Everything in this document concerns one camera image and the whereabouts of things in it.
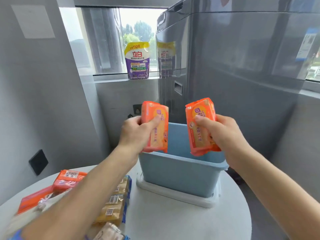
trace orange box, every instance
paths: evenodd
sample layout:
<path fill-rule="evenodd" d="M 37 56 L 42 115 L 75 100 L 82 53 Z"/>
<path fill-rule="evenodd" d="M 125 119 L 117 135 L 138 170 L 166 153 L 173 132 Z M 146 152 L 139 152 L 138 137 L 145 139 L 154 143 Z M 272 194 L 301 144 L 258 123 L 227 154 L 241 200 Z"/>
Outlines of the orange box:
<path fill-rule="evenodd" d="M 167 106 L 144 101 L 141 109 L 141 121 L 147 123 L 155 116 L 161 115 L 159 125 L 151 131 L 147 146 L 143 152 L 168 151 L 169 108 Z"/>
<path fill-rule="evenodd" d="M 52 194 L 53 188 L 52 185 L 50 185 L 49 187 L 39 190 L 26 197 L 23 197 L 20 202 L 17 215 L 26 212 L 27 210 L 30 210 L 33 207 L 36 207 L 41 199 L 50 198 Z"/>
<path fill-rule="evenodd" d="M 73 170 L 61 170 L 58 177 L 53 183 L 54 192 L 64 192 L 75 187 L 85 176 L 86 172 L 78 172 Z"/>
<path fill-rule="evenodd" d="M 189 133 L 191 154 L 194 156 L 202 156 L 209 151 L 220 152 L 221 149 L 214 143 L 210 132 L 196 124 L 196 115 L 216 121 L 214 103 L 210 98 L 203 98 L 186 105 L 186 124 Z"/>

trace sticker on washing machine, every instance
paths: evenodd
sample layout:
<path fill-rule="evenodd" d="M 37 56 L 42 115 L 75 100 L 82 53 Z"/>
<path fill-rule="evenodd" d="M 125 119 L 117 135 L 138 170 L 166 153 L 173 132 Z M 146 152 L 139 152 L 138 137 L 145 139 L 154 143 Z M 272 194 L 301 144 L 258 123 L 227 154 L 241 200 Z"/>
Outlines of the sticker on washing machine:
<path fill-rule="evenodd" d="M 317 28 L 308 28 L 306 31 L 306 35 L 303 38 L 302 44 L 300 46 L 300 49 L 298 51 L 296 60 L 306 60 L 308 57 L 308 54 L 310 52 L 310 49 L 312 47 L 312 44 L 318 34 Z"/>

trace gray washing machine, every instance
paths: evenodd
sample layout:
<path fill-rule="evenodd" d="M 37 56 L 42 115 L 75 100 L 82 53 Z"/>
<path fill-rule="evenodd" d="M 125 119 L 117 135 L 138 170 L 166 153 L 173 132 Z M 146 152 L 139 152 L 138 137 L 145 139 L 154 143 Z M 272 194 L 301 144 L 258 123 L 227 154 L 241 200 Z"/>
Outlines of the gray washing machine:
<path fill-rule="evenodd" d="M 270 158 L 319 50 L 320 0 L 181 0 L 158 18 L 159 99 L 169 121 L 210 97 Z"/>

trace barcode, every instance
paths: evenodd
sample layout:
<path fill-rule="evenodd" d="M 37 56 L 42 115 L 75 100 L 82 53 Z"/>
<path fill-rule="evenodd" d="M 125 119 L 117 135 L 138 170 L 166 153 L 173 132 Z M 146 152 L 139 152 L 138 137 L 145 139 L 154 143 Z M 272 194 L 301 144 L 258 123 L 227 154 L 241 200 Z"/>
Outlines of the barcode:
<path fill-rule="evenodd" d="M 113 195 L 110 197 L 109 201 L 107 204 L 117 204 L 119 200 L 119 196 Z"/>
<path fill-rule="evenodd" d="M 106 210 L 106 216 L 112 216 L 112 214 L 113 214 L 113 209 Z"/>
<path fill-rule="evenodd" d="M 78 177 L 78 174 L 79 174 L 79 172 L 69 171 L 69 170 L 68 170 L 64 176 L 65 176 L 65 177 L 68 177 L 68 178 L 74 178 L 74 179 L 76 179 L 76 178 Z"/>

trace hand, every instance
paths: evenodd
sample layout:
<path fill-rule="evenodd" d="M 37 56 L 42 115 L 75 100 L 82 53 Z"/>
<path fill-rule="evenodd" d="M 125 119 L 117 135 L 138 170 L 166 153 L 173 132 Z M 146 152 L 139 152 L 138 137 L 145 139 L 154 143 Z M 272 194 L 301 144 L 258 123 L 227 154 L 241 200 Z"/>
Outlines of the hand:
<path fill-rule="evenodd" d="M 231 166 L 232 158 L 242 151 L 252 149 L 233 118 L 217 114 L 217 121 L 197 115 L 195 121 L 210 131 L 214 142 L 225 152 Z"/>
<path fill-rule="evenodd" d="M 147 145 L 152 129 L 158 126 L 161 117 L 158 115 L 148 123 L 141 124 L 141 116 L 124 121 L 122 125 L 119 146 L 124 146 L 134 155 L 138 155 Z"/>

